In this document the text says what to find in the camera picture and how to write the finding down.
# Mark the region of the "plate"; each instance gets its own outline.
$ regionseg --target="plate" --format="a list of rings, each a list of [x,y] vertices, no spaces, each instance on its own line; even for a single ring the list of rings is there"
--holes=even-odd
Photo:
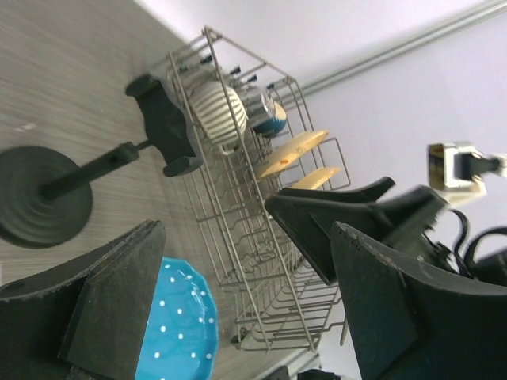
[[[306,131],[293,137],[261,162],[256,170],[257,179],[285,169],[306,152],[314,149],[329,133],[329,131]]]
[[[305,190],[315,190],[320,188],[324,182],[329,180],[334,174],[338,173],[340,168],[318,168],[308,174],[299,182],[296,182],[291,188],[301,188]]]
[[[248,116],[236,91],[229,86],[225,89],[233,112],[229,108],[220,82],[208,82],[197,89],[190,98],[190,104],[208,139],[212,144],[219,146],[224,155],[228,155],[234,153],[234,150],[227,150],[224,146],[235,143],[239,139],[234,119],[238,123],[240,135],[243,135]]]
[[[219,347],[216,304],[202,275],[164,257],[135,380],[208,380]]]

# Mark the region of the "white device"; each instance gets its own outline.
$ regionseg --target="white device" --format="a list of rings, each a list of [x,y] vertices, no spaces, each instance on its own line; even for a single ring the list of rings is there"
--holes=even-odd
[[[470,142],[447,142],[428,146],[428,182],[451,207],[486,194],[483,174],[507,177],[507,154],[486,158]]]

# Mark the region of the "black metal rod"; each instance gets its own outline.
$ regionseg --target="black metal rod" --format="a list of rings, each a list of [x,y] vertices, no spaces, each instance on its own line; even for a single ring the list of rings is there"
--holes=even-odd
[[[136,161],[139,159],[139,151],[149,146],[151,146],[149,141],[142,142],[137,146],[131,142],[121,144],[81,168],[52,180],[42,187],[40,194],[48,201],[56,200],[84,184],[95,181]]]

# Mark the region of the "gray textured surface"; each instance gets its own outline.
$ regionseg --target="gray textured surface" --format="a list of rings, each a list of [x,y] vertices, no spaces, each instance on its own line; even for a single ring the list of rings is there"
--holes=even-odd
[[[3,0],[0,150],[48,146],[83,164],[124,141],[140,142],[142,116],[124,87],[180,45],[128,0]],[[0,241],[0,278],[7,283],[30,276],[89,252],[145,219],[161,220],[165,254],[185,258],[203,273],[219,305],[223,339],[214,378],[255,378],[284,353],[242,352],[228,344],[234,312],[217,287],[184,181],[162,175],[157,151],[145,150],[141,156],[93,183],[90,223],[72,241],[37,251]]]

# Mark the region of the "metal wire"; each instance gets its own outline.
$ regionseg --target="metal wire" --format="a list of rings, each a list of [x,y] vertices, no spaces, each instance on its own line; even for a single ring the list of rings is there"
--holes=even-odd
[[[229,71],[219,65],[217,43],[246,53],[254,61],[252,67],[243,67],[235,77],[224,74]],[[241,135],[226,86],[241,85],[243,78],[270,69],[280,75],[270,86],[272,95],[290,93],[298,104],[297,112],[289,116],[287,130],[276,138],[318,130],[294,78],[209,27],[188,47],[170,52],[168,61],[168,82],[194,123],[197,121],[189,100],[191,94],[206,82],[219,81],[236,131]],[[328,321],[331,308],[341,298],[337,286],[328,287],[320,280],[264,207],[267,197],[287,186],[282,173],[263,180],[255,176],[255,166],[273,152],[274,139],[265,139],[248,129],[239,139],[236,154],[224,157],[217,155],[198,125],[195,132],[204,164],[199,171],[184,176],[185,188],[218,283],[223,291],[234,296],[237,335],[233,341],[246,351],[291,348],[314,351],[322,333],[345,323]],[[327,162],[324,158],[325,144],[336,147],[331,156],[343,170],[338,186],[328,181],[322,188],[349,186],[349,173],[337,139],[326,140],[307,154],[311,159],[303,162],[300,158],[285,172],[290,170],[292,177],[303,177],[323,165],[336,166],[335,161]]]

